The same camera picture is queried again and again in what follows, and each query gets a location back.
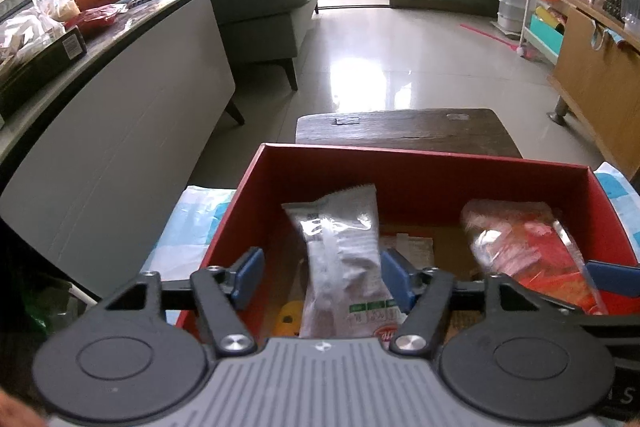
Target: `yellow object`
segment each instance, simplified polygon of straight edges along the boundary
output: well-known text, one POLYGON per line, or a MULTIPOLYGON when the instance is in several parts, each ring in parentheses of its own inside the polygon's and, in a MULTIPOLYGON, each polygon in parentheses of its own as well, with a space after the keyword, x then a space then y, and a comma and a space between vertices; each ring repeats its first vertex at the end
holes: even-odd
POLYGON ((551 13, 542 6, 538 6, 536 8, 536 15, 542 19, 543 23, 547 26, 551 26, 555 30, 559 30, 558 26, 562 27, 562 24, 558 22, 558 19, 551 15, 551 13))
POLYGON ((291 301, 280 308, 278 318, 271 331, 272 337, 297 337, 302 322, 303 301, 291 301))

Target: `snack package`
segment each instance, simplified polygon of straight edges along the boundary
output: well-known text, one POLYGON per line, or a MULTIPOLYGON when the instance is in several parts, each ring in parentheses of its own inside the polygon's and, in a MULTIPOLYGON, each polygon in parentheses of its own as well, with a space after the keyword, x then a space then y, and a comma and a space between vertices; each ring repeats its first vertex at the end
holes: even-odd
POLYGON ((472 200, 462 221, 482 269, 506 273, 588 314, 607 313, 580 250, 545 203, 472 200))
POLYGON ((65 28, 78 26, 85 39, 89 39, 116 22, 120 13, 127 11, 126 4, 105 4, 98 8, 89 8, 65 23, 65 28))
POLYGON ((376 188, 282 207, 302 231, 309 257, 300 337, 378 336, 388 343, 401 314, 380 273, 376 188))

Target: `black box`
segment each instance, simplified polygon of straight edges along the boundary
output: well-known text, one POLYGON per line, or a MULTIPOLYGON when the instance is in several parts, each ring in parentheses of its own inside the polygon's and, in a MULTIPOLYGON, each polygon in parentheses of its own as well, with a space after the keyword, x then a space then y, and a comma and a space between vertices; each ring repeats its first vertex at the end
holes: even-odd
POLYGON ((74 26, 17 70, 0 74, 2 120, 6 121, 38 90, 85 55, 84 39, 74 26))

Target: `circular pad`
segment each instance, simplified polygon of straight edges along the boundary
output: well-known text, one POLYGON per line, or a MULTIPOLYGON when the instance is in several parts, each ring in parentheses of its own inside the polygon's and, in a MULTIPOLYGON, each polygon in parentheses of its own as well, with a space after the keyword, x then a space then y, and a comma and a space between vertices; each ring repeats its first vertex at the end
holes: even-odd
POLYGON ((148 419, 200 383, 206 357, 186 331, 159 317, 96 316, 102 320, 78 321, 53 336, 34 360, 36 386, 60 415, 84 423, 148 419))
POLYGON ((122 380, 144 371, 153 360, 154 350, 137 339, 103 339, 86 346, 78 355, 82 370, 101 380, 122 380))
POLYGON ((492 315, 453 337, 440 372, 464 402, 517 423, 560 423, 609 392, 609 351, 581 328, 538 312, 492 315))

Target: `sofa leg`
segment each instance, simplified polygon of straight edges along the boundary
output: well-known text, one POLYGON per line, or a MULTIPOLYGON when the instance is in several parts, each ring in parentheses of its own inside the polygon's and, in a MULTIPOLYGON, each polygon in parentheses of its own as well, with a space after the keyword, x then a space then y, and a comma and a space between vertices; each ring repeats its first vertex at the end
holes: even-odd
POLYGON ((273 63, 284 68, 284 72, 287 73, 289 86, 291 86, 291 89, 294 91, 297 91, 298 82, 296 81, 296 68, 293 65, 293 58, 279 58, 278 60, 274 60, 273 63))
POLYGON ((229 100, 229 103, 226 104, 225 111, 229 113, 231 118, 238 122, 238 125, 244 125, 244 116, 242 116, 242 113, 233 100, 229 100))

